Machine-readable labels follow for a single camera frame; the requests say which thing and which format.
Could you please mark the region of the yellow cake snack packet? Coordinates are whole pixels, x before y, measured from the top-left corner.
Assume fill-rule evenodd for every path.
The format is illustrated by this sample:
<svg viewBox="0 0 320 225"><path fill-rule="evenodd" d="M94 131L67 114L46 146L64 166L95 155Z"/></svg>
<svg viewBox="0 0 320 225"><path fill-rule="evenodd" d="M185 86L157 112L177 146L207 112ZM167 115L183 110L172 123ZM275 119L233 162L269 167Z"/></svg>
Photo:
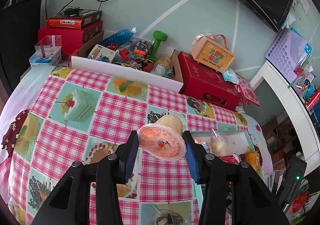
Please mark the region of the yellow cake snack packet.
<svg viewBox="0 0 320 225"><path fill-rule="evenodd" d="M260 174L261 164L260 154L258 151L252 150L251 148L247 147L244 159L255 170L257 174Z"/></svg>

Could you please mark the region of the shiny red crinkled packet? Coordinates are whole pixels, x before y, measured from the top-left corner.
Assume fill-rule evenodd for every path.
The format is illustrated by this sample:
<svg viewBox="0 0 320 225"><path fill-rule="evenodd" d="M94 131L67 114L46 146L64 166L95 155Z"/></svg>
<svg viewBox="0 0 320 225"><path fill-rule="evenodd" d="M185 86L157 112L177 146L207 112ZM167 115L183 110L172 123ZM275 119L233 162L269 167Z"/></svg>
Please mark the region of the shiny red crinkled packet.
<svg viewBox="0 0 320 225"><path fill-rule="evenodd" d="M219 156L219 159L221 159L221 161L223 161L224 163L234 164L234 165L238 165L241 162L241 159L235 154L227 155L227 156Z"/></svg>

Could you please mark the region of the clear bag round bun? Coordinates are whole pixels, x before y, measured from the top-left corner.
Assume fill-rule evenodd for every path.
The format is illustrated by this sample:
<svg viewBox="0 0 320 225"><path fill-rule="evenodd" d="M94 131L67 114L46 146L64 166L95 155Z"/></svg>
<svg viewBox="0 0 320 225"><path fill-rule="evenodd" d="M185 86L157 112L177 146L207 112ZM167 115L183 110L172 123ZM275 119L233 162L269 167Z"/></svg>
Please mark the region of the clear bag round bun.
<svg viewBox="0 0 320 225"><path fill-rule="evenodd" d="M210 146L212 148L212 153L216 156L226 156L228 155L228 143L221 136L221 134L212 129L212 135L210 139Z"/></svg>

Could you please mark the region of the orange lid jelly cup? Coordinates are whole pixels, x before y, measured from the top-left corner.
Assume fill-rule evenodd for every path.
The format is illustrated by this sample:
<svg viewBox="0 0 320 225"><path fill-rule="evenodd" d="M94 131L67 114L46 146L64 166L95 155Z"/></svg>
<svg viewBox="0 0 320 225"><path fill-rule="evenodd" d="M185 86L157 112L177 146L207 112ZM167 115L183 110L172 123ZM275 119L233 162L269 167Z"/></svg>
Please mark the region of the orange lid jelly cup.
<svg viewBox="0 0 320 225"><path fill-rule="evenodd" d="M142 126L137 134L142 149L156 158L178 161L186 154L183 123L175 115L164 115L155 123Z"/></svg>

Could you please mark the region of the orange barcode bread packet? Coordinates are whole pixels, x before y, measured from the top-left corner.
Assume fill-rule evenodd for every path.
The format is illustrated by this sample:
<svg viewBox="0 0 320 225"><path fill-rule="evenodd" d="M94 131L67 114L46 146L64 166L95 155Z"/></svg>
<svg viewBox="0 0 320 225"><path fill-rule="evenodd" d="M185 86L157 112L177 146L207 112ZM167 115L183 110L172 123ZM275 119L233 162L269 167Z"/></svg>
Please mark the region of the orange barcode bread packet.
<svg viewBox="0 0 320 225"><path fill-rule="evenodd" d="M206 153L211 153L211 150L210 150L210 146L209 144L207 144L206 142L202 141L202 140L195 140L195 143L197 144L200 144L203 146L203 148L205 149Z"/></svg>

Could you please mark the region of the checkered picture tablecloth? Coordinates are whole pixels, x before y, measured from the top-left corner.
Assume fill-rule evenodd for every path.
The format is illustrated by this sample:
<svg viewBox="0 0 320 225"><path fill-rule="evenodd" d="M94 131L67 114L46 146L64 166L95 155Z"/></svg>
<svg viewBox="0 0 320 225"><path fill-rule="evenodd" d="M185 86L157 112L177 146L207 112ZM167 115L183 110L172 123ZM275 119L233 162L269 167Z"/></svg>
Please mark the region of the checkered picture tablecloth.
<svg viewBox="0 0 320 225"><path fill-rule="evenodd" d="M255 119L178 93L69 67L33 68L1 113L1 196L19 224L31 224L74 161L91 164L115 153L130 133L164 115L188 131L230 132L232 160L247 149L259 174L273 166ZM169 162L139 150L133 174L118 185L124 224L197 224L199 186L185 159Z"/></svg>

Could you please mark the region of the pale blue wipes pack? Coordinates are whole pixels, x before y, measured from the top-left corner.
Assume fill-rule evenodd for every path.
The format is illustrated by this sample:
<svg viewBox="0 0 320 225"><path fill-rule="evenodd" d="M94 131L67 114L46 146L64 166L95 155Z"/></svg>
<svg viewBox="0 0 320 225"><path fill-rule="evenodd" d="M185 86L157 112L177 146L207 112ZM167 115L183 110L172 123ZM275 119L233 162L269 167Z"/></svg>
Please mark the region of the pale blue wipes pack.
<svg viewBox="0 0 320 225"><path fill-rule="evenodd" d="M235 85L239 84L239 78L238 78L237 74L234 72L234 70L232 70L231 68L227 68L222 73L222 77L223 77L224 81L231 82Z"/></svg>

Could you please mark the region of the purple perforated basket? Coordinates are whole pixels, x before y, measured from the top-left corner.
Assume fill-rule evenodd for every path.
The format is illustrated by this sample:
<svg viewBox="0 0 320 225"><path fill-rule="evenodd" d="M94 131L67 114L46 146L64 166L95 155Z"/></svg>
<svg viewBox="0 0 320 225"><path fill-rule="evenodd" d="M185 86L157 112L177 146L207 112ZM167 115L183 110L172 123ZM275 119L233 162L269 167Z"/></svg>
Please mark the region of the purple perforated basket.
<svg viewBox="0 0 320 225"><path fill-rule="evenodd" d="M311 49L294 28L284 28L267 50L265 58L291 83L297 78L296 68L308 57Z"/></svg>

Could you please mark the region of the yellow card game box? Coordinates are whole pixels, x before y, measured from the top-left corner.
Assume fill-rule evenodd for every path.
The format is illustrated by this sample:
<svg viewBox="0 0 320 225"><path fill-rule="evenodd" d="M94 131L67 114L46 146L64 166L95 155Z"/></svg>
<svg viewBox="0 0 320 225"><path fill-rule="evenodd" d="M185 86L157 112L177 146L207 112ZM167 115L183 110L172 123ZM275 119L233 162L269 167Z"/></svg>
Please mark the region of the yellow card game box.
<svg viewBox="0 0 320 225"><path fill-rule="evenodd" d="M116 52L108 49L104 46L96 44L91 52L88 54L87 58L102 62L111 63L113 58L116 56Z"/></svg>

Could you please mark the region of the clear plastic box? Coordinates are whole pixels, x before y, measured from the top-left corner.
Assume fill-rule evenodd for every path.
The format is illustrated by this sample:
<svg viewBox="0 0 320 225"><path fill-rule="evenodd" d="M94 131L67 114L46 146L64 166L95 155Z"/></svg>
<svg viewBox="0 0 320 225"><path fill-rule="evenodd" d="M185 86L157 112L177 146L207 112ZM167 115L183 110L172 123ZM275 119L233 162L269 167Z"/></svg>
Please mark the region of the clear plastic box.
<svg viewBox="0 0 320 225"><path fill-rule="evenodd" d="M45 36L35 45L35 51L43 60L51 59L55 54L61 51L61 35Z"/></svg>

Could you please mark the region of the toy pile in box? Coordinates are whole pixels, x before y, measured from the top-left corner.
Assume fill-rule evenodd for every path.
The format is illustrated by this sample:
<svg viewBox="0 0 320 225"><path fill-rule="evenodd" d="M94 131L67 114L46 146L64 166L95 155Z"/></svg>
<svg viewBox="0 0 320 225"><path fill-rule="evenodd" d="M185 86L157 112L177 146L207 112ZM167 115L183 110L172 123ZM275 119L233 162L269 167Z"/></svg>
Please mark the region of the toy pile in box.
<svg viewBox="0 0 320 225"><path fill-rule="evenodd" d="M151 49L152 44L149 41L128 41L116 49L112 63L149 73L154 65L149 59Z"/></svg>

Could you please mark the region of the blue water bottle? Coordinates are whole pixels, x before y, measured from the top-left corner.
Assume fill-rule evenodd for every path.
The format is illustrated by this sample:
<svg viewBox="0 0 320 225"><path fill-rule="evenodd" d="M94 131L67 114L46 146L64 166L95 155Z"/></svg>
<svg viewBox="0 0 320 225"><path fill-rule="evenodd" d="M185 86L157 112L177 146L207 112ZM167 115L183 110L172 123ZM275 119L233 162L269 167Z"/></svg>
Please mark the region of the blue water bottle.
<svg viewBox="0 0 320 225"><path fill-rule="evenodd" d="M116 46L117 44L119 46L125 44L128 42L131 37L137 33L136 27L132 29L123 29L118 31L117 33L109 36L105 41L105 46Z"/></svg>

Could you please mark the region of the stacked red orange boxes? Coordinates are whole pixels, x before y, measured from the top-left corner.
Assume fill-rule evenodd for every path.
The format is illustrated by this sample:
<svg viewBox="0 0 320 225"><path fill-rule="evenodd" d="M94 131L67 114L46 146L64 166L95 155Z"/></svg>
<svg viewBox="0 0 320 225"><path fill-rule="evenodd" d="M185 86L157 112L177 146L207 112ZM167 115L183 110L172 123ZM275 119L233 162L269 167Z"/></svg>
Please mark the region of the stacked red orange boxes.
<svg viewBox="0 0 320 225"><path fill-rule="evenodd" d="M38 40L46 36L61 36L62 51L71 55L90 39L99 34L103 27L101 10L82 10L78 15L55 14L38 30Z"/></svg>

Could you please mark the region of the green dumbbell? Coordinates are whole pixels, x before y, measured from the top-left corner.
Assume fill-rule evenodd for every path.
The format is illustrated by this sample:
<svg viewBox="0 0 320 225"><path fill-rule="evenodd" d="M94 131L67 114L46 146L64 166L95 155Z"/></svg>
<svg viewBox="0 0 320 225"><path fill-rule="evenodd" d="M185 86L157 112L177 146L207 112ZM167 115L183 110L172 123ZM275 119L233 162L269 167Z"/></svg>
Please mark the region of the green dumbbell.
<svg viewBox="0 0 320 225"><path fill-rule="evenodd" d="M152 60L153 62L156 62L157 57L156 57L156 53L157 50L161 44L161 42L165 42L168 39L168 35L166 33L163 33L162 31L154 31L153 32L153 38L155 39L153 44L152 44L152 48L151 48L151 53L149 56L149 59Z"/></svg>

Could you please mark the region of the black cabinet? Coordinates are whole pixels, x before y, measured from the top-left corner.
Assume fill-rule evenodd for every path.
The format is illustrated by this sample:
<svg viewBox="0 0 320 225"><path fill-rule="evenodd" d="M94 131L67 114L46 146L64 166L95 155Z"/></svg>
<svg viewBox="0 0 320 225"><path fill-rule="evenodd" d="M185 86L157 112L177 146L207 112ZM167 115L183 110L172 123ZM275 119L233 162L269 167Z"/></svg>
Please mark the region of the black cabinet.
<svg viewBox="0 0 320 225"><path fill-rule="evenodd" d="M30 67L40 28L42 0L21 0L1 11L1 82L7 95Z"/></svg>

